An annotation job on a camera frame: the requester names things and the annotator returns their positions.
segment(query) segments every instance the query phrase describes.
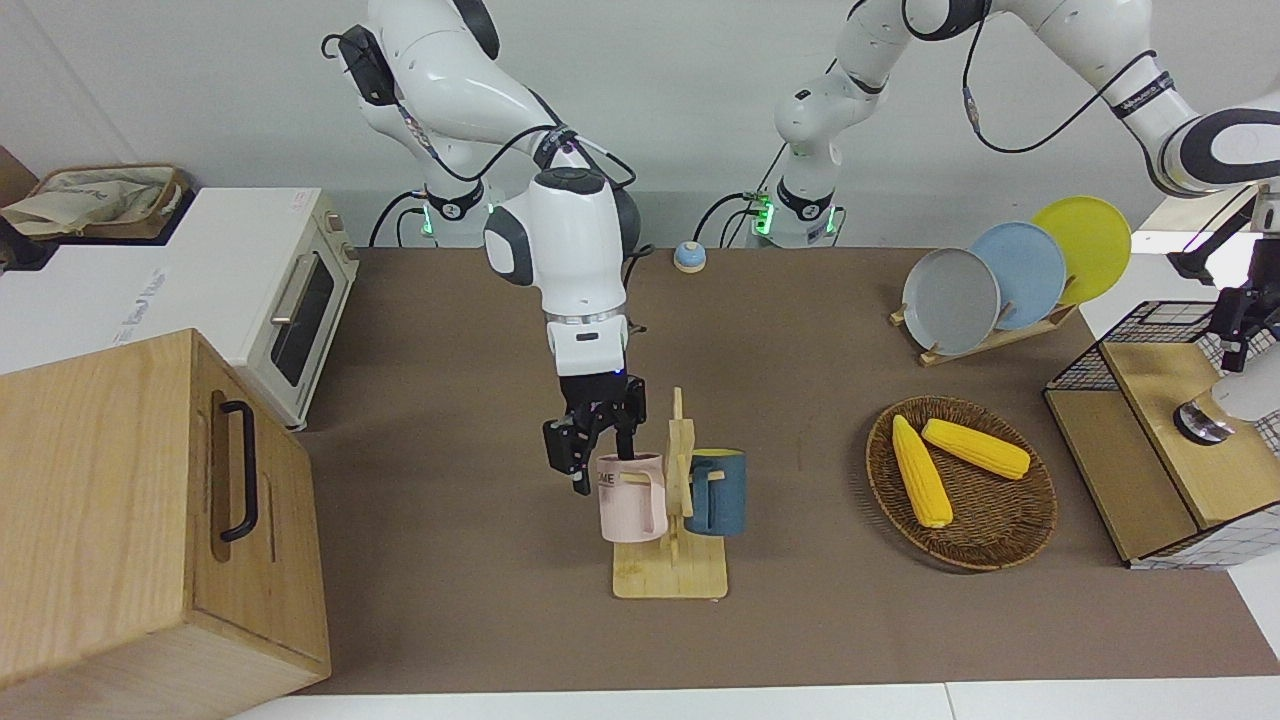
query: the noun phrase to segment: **brown table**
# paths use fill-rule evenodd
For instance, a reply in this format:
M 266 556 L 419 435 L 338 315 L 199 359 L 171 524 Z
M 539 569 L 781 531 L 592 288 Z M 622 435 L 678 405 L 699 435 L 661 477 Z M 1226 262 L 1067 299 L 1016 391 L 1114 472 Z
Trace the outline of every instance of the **brown table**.
M 701 446 L 750 457 L 730 596 L 620 601 L 594 498 L 548 469 L 558 415 L 538 293 L 480 251 L 376 250 L 334 341 L 311 452 L 333 642 L 312 693 L 637 689 L 1276 674 L 1225 573 L 1123 569 L 1039 389 L 1091 342 L 1079 318 L 937 368 L 884 318 L 918 250 L 641 260 L 637 448 L 671 388 Z M 973 575 L 895 534 L 867 487 L 876 415 L 913 395 L 986 405 L 1038 448 L 1060 527 Z

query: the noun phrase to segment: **woven tray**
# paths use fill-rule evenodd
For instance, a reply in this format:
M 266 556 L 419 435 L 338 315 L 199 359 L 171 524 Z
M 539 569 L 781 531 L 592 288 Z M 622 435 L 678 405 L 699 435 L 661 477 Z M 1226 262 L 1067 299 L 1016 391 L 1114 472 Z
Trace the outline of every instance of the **woven tray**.
M 893 415 L 919 430 L 929 418 L 950 420 L 1011 442 L 1032 456 L 1020 480 L 1007 480 L 928 443 L 955 520 L 922 528 L 911 512 L 893 455 Z M 906 539 L 933 557 L 969 570 L 1000 570 L 1027 562 L 1048 544 L 1057 525 L 1057 496 L 1036 450 L 1009 423 L 966 400 L 924 396 L 884 410 L 867 438 L 867 475 L 876 501 Z

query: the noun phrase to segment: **yellow plate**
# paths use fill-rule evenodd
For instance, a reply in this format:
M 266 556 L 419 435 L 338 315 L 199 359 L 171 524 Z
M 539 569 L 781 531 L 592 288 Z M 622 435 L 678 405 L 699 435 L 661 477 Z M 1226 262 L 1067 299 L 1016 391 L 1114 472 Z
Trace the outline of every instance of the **yellow plate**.
M 1079 305 L 1111 290 L 1129 266 L 1133 231 L 1106 200 L 1078 195 L 1044 206 L 1032 218 L 1053 236 L 1066 260 L 1062 305 Z

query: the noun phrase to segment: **corn cob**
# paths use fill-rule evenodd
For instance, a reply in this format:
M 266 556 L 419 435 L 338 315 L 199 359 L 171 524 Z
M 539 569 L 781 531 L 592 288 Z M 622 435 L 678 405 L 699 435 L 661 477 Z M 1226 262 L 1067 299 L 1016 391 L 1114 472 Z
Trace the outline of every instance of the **corn cob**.
M 893 416 L 893 455 L 897 457 L 897 469 L 902 474 L 915 520 L 925 528 L 950 525 L 951 501 L 942 487 L 938 469 L 915 428 L 901 415 Z
M 1010 480 L 1023 479 L 1032 465 L 1032 456 L 1016 445 L 937 418 L 922 434 L 929 445 Z

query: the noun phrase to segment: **green indicator light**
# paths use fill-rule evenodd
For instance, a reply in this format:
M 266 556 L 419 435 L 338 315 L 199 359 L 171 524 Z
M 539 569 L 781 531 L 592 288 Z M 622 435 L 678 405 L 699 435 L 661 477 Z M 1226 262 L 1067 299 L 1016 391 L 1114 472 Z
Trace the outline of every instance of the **green indicator light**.
M 760 209 L 755 211 L 755 234 L 767 237 L 773 229 L 773 201 L 765 195 L 760 197 Z

